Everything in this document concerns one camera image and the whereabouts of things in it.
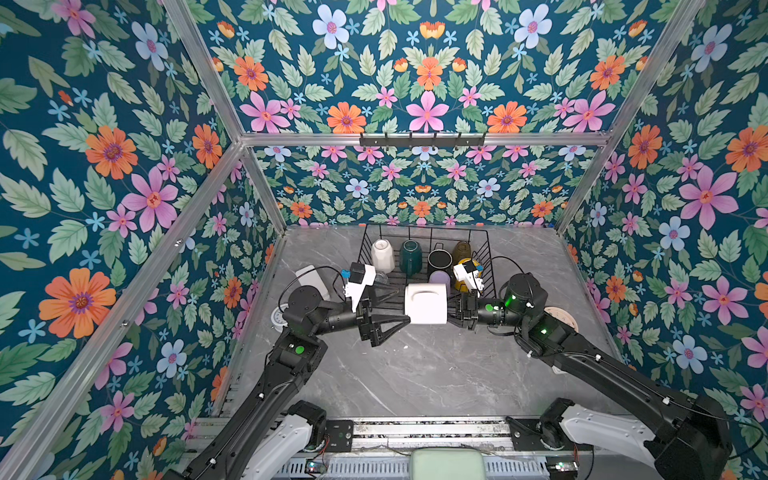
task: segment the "teal wallpaper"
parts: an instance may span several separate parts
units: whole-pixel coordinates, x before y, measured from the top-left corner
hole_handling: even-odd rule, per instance
[[[766,2],[709,0],[568,232],[621,357],[730,418],[768,414]],[[760,430],[731,425],[742,451]],[[768,440],[723,478],[764,478]]]

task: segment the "dish rack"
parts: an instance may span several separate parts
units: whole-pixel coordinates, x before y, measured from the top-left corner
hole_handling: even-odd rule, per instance
[[[496,282],[493,276],[493,262],[491,261],[491,240],[488,232],[475,228],[445,228],[445,227],[396,227],[384,225],[366,225],[365,232],[362,235],[362,244],[357,261],[373,265],[371,257],[371,247],[377,240],[388,240],[392,245],[395,255],[395,269],[387,273],[389,286],[399,289],[399,294],[391,299],[379,304],[377,308],[384,310],[403,311],[405,298],[403,296],[406,286],[410,283],[427,283],[429,281],[427,271],[427,257],[429,252],[435,249],[437,243],[442,243],[445,250],[451,252],[457,242],[469,242],[472,246],[472,258],[483,267],[482,279],[484,289],[481,297],[496,296]],[[419,273],[411,275],[410,278],[400,271],[400,247],[407,240],[415,240],[422,246],[422,269]],[[450,298],[458,293],[453,288],[451,282],[451,291],[448,293]]]

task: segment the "black wire dish rack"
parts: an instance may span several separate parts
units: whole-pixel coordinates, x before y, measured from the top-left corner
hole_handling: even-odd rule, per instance
[[[429,252],[435,249],[436,244],[442,244],[448,252],[453,250],[456,243],[460,241],[469,242],[472,247],[472,259],[480,263],[483,267],[483,292],[481,297],[496,296],[496,282],[493,276],[493,262],[491,260],[491,241],[488,232],[475,228],[461,227],[395,227],[384,225],[366,225],[365,232],[362,235],[362,244],[357,261],[368,265],[373,265],[371,248],[377,240],[388,240],[392,245],[395,257],[395,269],[387,273],[389,286],[397,288],[399,293],[388,300],[380,303],[377,308],[383,310],[396,310],[402,312],[405,306],[404,293],[406,286],[410,283],[427,283],[427,257]],[[422,247],[422,269],[407,277],[400,270],[400,247],[403,242],[414,240],[419,242]],[[458,294],[458,290],[453,287],[453,275],[451,275],[451,291],[448,292],[448,298]]]

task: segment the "white container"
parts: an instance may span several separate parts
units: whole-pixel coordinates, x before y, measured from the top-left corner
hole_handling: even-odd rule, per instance
[[[371,247],[373,268],[379,272],[390,273],[395,269],[395,253],[388,240],[377,240]]]

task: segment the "orange flower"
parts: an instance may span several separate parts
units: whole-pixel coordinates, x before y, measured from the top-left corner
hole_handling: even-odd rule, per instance
[[[544,200],[541,203],[534,205],[533,216],[534,217],[546,217],[551,214],[554,209],[554,204],[550,201]]]
[[[197,159],[210,170],[219,163],[219,157],[221,157],[219,135],[210,129],[209,124],[197,125],[194,133],[192,146],[197,149]]]
[[[240,294],[243,292],[242,283],[236,276],[230,278],[227,283],[227,287],[224,288],[224,305],[229,308],[237,306],[237,302],[240,301]]]
[[[222,367],[221,370],[219,370],[219,373],[216,375],[216,378],[214,379],[214,389],[210,391],[211,402],[215,402],[216,398],[218,398],[221,384],[223,383],[224,378],[227,377],[227,370],[228,368],[226,366]]]
[[[627,286],[624,285],[624,281],[621,278],[614,275],[608,279],[605,292],[608,294],[608,298],[619,303],[624,299],[624,294],[627,292]]]
[[[768,161],[768,127],[758,125],[756,130],[751,127],[739,132],[739,137],[734,138],[728,145],[730,153],[725,156],[725,162],[733,165],[734,171],[742,172],[746,168],[748,172],[754,172]]]
[[[488,131],[492,134],[516,134],[528,121],[528,117],[523,117],[526,113],[528,110],[522,105],[518,106],[516,101],[508,102],[506,108],[499,105],[494,109],[493,115],[488,117]]]
[[[661,148],[661,137],[659,137],[659,127],[646,125],[638,131],[632,138],[632,145],[629,147],[630,165],[644,170],[648,164],[656,161],[659,154],[656,152]]]
[[[232,38],[235,36],[235,27],[232,25],[226,23],[226,22],[219,22],[216,25],[219,26],[219,31],[227,38]]]
[[[408,61],[404,58],[400,58],[398,61],[395,62],[395,70],[399,71],[400,73],[403,73],[404,71],[408,70]]]
[[[136,156],[136,145],[130,138],[125,138],[125,132],[119,128],[112,130],[103,125],[98,128],[98,137],[88,135],[85,143],[90,148],[85,151],[85,156],[92,164],[96,164],[96,171],[105,177],[110,174],[115,180],[120,180],[124,174],[134,171],[131,165],[139,163]]]
[[[453,63],[451,63],[451,68],[453,68],[453,71],[459,73],[460,71],[467,69],[467,62],[463,58],[456,57],[453,59]]]
[[[45,292],[55,300],[40,302],[40,320],[56,319],[48,326],[48,331],[59,338],[69,335],[72,328],[76,339],[91,335],[94,323],[101,325],[109,313],[105,306],[115,301],[114,288],[107,288],[107,285],[106,275],[96,272],[91,278],[87,268],[70,270],[69,281],[57,276],[45,287]]]
[[[598,88],[601,90],[607,89],[619,81],[619,75],[624,73],[626,67],[623,56],[616,58],[616,55],[611,55],[605,61],[601,61],[594,68],[594,73],[589,77],[592,80],[592,88],[594,90]]]
[[[357,105],[349,106],[345,101],[339,102],[339,106],[333,106],[328,110],[328,126],[333,128],[334,134],[361,134],[366,124],[366,118],[361,116]]]
[[[253,63],[253,57],[238,58],[235,60],[235,75],[241,84],[246,85],[253,91],[266,90],[266,84],[270,83],[270,78],[264,73],[264,67],[261,62]]]
[[[312,216],[312,209],[304,202],[293,202],[293,205],[290,206],[290,211],[298,218],[309,218]]]
[[[440,75],[442,75],[442,67],[435,57],[427,57],[422,61],[422,64],[416,69],[416,74],[419,78],[416,81],[419,85],[424,87],[424,90],[432,90],[435,85],[440,84]]]
[[[270,260],[272,260],[272,254],[275,253],[275,244],[272,243],[266,248],[266,256],[264,257],[264,263],[267,265],[270,264]]]
[[[632,38],[637,37],[643,30],[645,30],[645,25],[648,25],[648,22],[645,20],[638,20],[633,23],[632,26],[629,27],[629,36]]]
[[[426,217],[429,215],[429,209],[431,207],[426,202],[418,202],[415,207],[413,207],[413,213],[420,216],[421,218]]]
[[[160,440],[157,440],[157,443],[154,444],[154,448],[152,449],[152,455],[159,456],[162,455],[163,452],[165,452],[165,446],[168,444],[168,437],[163,437]]]

